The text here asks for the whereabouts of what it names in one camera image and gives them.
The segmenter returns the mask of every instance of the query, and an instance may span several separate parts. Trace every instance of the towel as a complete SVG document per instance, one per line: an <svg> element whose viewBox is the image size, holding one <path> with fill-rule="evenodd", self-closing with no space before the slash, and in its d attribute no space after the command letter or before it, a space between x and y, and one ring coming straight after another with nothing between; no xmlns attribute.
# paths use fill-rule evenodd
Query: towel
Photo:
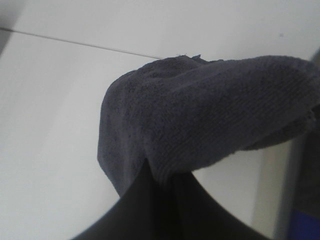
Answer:
<svg viewBox="0 0 320 240"><path fill-rule="evenodd" d="M320 69L300 58L156 60L106 90L97 160L120 196L145 159L168 190L174 174L314 131L319 104Z"/></svg>

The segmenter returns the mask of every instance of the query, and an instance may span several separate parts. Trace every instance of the terry cloth towel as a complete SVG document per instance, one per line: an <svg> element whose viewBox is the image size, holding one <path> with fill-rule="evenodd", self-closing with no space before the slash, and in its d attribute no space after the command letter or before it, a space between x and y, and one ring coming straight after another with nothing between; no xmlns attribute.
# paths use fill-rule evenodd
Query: terry cloth towel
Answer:
<svg viewBox="0 0 320 240"><path fill-rule="evenodd" d="M145 159L169 189L174 174L313 131L319 104L320 69L303 59L156 60L107 89L97 159L120 196Z"/></svg>

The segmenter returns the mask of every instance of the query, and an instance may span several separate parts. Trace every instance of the gray towel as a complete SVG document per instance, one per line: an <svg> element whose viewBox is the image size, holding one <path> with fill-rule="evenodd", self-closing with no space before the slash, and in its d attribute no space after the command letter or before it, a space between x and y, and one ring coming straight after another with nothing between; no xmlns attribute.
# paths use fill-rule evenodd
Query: gray towel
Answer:
<svg viewBox="0 0 320 240"><path fill-rule="evenodd" d="M319 104L320 69L299 58L156 60L107 89L97 159L120 196L145 159L165 189L175 173L313 131Z"/></svg>

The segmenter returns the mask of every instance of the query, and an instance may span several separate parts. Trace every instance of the white wall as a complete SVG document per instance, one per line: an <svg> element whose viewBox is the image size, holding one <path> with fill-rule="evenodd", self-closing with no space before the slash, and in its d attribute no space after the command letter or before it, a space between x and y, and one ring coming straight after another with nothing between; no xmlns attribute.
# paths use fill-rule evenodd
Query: white wall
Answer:
<svg viewBox="0 0 320 240"><path fill-rule="evenodd" d="M0 27L16 31L0 30L0 239L70 239L117 201L96 156L101 103L119 76L152 56L309 59L319 9L315 0L0 0ZM195 171L248 225L263 153Z"/></svg>

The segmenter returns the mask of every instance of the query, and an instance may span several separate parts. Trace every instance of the folded towel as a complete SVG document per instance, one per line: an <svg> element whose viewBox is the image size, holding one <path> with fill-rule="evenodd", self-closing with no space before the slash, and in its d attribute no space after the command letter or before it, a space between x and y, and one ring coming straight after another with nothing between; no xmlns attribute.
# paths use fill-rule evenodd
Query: folded towel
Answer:
<svg viewBox="0 0 320 240"><path fill-rule="evenodd" d="M166 189L173 174L313 131L319 104L320 69L303 59L156 60L107 89L97 159L120 196L145 159Z"/></svg>

